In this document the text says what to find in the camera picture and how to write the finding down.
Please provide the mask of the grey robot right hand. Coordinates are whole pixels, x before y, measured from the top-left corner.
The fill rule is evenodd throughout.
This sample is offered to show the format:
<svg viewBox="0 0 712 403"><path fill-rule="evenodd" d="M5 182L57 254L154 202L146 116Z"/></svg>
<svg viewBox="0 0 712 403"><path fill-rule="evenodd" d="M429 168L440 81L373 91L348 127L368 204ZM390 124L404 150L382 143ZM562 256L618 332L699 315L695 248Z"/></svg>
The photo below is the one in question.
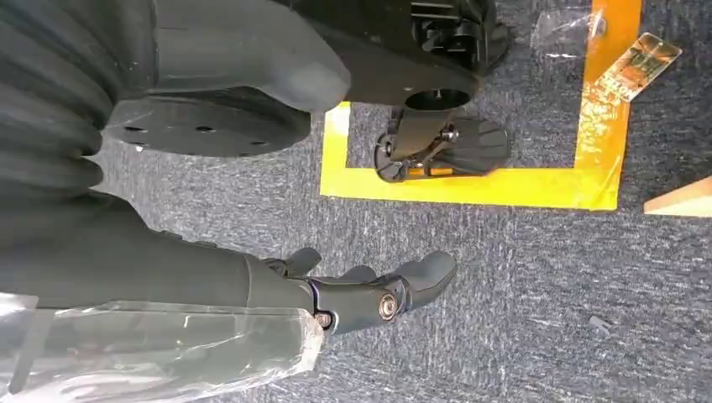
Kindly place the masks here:
<svg viewBox="0 0 712 403"><path fill-rule="evenodd" d="M1 289L43 308L141 301L301 308L334 333L434 301L456 273L441 251L377 276L312 278L271 260L147 227L95 191L92 156L116 108L153 95L216 101L276 135L342 101L349 74L297 12L273 1L1 4Z"/></svg>

